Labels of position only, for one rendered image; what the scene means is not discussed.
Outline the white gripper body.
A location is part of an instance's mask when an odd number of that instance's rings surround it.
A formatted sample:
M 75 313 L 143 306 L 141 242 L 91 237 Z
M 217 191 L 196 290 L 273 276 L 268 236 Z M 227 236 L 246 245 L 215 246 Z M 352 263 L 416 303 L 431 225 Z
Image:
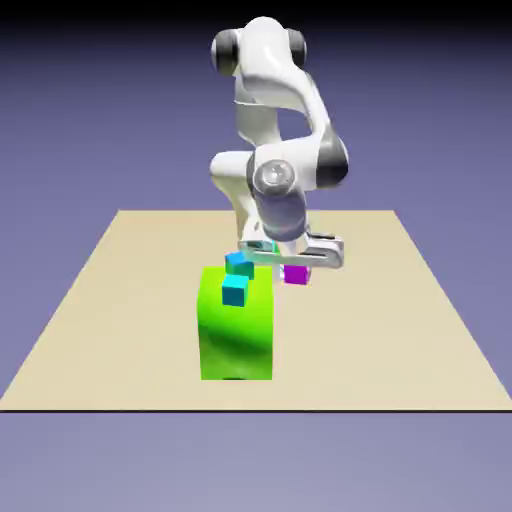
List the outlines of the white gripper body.
M 344 242 L 334 235 L 305 232 L 306 248 L 297 254 L 276 252 L 270 241 L 240 241 L 238 248 L 258 265 L 292 265 L 304 267 L 341 268 L 344 262 Z

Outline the small purple cube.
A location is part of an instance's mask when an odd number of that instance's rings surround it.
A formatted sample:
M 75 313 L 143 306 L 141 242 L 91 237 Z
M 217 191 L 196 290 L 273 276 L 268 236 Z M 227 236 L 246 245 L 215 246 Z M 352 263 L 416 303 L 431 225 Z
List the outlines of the small purple cube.
M 307 266 L 284 265 L 283 280 L 287 284 L 306 286 L 311 276 L 311 268 Z

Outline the small teal cube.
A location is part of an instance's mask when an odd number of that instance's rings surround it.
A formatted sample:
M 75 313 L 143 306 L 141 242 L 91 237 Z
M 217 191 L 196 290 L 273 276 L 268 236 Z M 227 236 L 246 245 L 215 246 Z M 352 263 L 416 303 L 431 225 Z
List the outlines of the small teal cube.
M 254 263 L 241 252 L 230 252 L 225 255 L 225 271 L 229 275 L 245 276 L 254 279 Z

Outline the small cyan cube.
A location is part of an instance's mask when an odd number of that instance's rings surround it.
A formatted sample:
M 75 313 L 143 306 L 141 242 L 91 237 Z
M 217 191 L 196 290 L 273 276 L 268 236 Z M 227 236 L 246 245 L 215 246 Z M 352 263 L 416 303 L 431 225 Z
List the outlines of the small cyan cube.
M 226 274 L 222 282 L 222 304 L 244 307 L 249 288 L 249 278 L 245 275 Z

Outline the large green box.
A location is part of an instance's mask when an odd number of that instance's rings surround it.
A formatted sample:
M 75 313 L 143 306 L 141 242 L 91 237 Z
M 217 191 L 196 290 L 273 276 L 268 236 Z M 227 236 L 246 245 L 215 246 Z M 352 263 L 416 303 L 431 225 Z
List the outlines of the large green box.
M 205 267 L 197 297 L 203 380 L 270 380 L 273 374 L 272 271 L 257 267 L 244 307 L 222 304 L 222 266 Z

